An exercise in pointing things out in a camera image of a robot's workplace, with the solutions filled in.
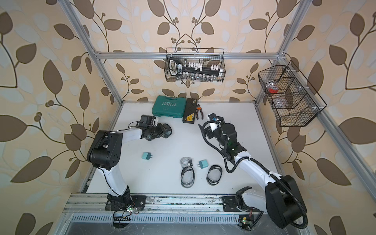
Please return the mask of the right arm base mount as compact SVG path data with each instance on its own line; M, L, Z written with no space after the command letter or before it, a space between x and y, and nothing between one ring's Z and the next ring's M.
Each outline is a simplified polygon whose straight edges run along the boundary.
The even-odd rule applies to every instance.
M225 212L250 212L251 209L266 211L264 194L249 186L238 190L234 196L223 196L221 199Z

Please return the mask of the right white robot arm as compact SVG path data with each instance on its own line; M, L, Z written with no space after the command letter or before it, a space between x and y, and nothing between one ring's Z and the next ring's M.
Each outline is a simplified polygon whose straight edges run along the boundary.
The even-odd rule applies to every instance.
M297 229L308 226L307 208L296 181L290 175L280 175L253 158L238 142L235 126L223 117L211 113L208 121L199 128L205 143L221 155L227 173L241 168L263 188L262 193L252 187L238 190L235 194L236 210L249 212L257 209L260 214L267 213L281 229L288 225Z

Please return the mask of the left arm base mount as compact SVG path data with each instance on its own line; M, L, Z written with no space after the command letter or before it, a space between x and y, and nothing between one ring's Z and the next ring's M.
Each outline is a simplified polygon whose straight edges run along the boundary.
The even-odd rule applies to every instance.
M146 195L131 195L126 191L122 196L107 194L106 211L142 211L146 205Z

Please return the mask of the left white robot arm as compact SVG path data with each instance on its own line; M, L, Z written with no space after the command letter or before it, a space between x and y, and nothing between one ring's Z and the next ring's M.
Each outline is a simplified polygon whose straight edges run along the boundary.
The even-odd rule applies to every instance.
M158 123L152 127L130 127L123 130L101 130L97 133L87 154L89 161L104 177L108 186L107 199L111 206L119 210L134 207L129 186L124 181L118 163L122 145L127 142L146 139L148 141L168 138L172 129L168 124Z

